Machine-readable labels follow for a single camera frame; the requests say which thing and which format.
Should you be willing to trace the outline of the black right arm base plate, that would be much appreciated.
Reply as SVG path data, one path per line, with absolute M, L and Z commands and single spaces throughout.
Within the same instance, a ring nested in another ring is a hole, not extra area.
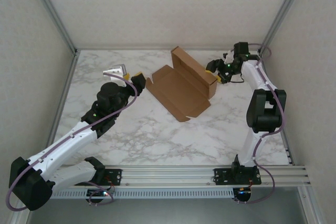
M 256 166 L 237 169 L 216 168 L 213 181 L 216 185 L 260 185 L 261 176 Z

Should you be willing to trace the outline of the brown cardboard box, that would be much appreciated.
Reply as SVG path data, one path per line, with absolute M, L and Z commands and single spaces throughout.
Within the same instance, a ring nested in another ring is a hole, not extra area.
M 187 122 L 211 106 L 218 81 L 181 47 L 171 57 L 173 66 L 157 70 L 145 87 L 179 122 Z

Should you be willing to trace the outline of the aluminium frame post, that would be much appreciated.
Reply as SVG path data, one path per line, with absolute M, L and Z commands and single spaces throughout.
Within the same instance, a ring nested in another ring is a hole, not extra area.
M 307 224 L 327 224 L 311 187 L 298 187 Z
M 13 212 L 9 224 L 27 224 L 29 214 L 30 211 L 28 209 Z
M 264 53 L 266 50 L 266 46 L 270 46 L 270 43 L 272 42 L 273 38 L 275 37 L 280 25 L 284 21 L 287 13 L 289 12 L 292 4 L 295 0 L 283 0 L 283 3 L 281 4 L 277 14 L 275 15 L 275 18 L 273 19 L 270 28 L 268 29 L 263 41 L 262 46 L 260 47 L 260 52 Z
M 66 28 L 61 21 L 53 3 L 51 0 L 40 0 L 44 5 L 48 15 L 50 16 L 52 22 L 56 26 L 57 30 L 59 31 L 61 37 L 63 38 L 64 42 L 66 43 L 67 47 L 70 49 L 73 56 L 77 54 L 77 48 L 75 47 L 74 43 L 72 42 Z

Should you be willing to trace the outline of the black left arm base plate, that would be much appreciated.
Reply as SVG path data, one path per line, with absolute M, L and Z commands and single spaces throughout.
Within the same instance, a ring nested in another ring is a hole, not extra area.
M 96 171 L 90 182 L 100 186 L 120 186 L 122 169 L 102 169 Z

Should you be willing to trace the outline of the aluminium lower frame post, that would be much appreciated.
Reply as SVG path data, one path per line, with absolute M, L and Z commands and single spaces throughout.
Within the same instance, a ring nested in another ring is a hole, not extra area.
M 327 224 L 311 187 L 298 187 L 307 224 Z
M 29 214 L 30 211 L 28 209 L 13 212 L 9 224 L 27 224 Z

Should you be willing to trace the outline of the aluminium table side rail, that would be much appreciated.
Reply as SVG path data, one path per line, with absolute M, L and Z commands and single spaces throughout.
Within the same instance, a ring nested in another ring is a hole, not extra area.
M 259 56 L 261 58 L 266 59 L 266 58 L 271 56 L 270 53 L 266 53 L 266 51 L 267 51 L 266 49 L 259 48 L 257 51 L 258 51 Z M 289 164 L 290 165 L 295 165 L 295 162 L 293 160 L 293 156 L 291 154 L 291 150 L 289 148 L 288 139 L 287 139 L 287 136 L 286 136 L 286 133 L 285 133 L 284 129 L 281 130 L 280 135 L 281 135 L 281 138 L 282 138 L 282 141 L 283 141 L 283 144 L 284 144 L 287 156 L 288 156 Z
M 77 50 L 74 54 L 74 57 L 73 57 L 72 61 L 71 61 L 69 71 L 68 71 L 67 76 L 66 76 L 66 81 L 65 81 L 64 87 L 62 89 L 62 93 L 61 93 L 61 96 L 60 96 L 60 99 L 59 99 L 59 102 L 58 102 L 56 114 L 55 114 L 51 129 L 50 129 L 45 147 L 50 146 L 54 142 L 54 139 L 55 139 L 55 136 L 56 136 L 56 133 L 57 133 L 57 129 L 58 129 L 58 126 L 59 126 L 59 122 L 60 122 L 60 119 L 61 119 L 61 116 L 62 116 L 62 112 L 63 112 L 64 106 L 65 106 L 65 103 L 66 103 L 66 99 L 67 99 L 67 96 L 68 96 L 68 92 L 69 92 L 69 89 L 70 89 L 71 81 L 72 81 L 73 75 L 75 73 L 75 69 L 76 69 L 78 59 L 79 59 L 79 55 L 80 55 L 80 51 Z

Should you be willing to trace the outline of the aluminium mounting rail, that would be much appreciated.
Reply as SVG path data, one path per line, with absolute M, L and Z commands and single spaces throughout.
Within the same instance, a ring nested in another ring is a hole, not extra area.
M 110 165 L 107 169 L 121 169 L 121 188 L 196 188 L 216 187 L 213 182 L 214 165 Z M 311 182 L 304 166 L 266 165 L 276 187 L 305 187 Z

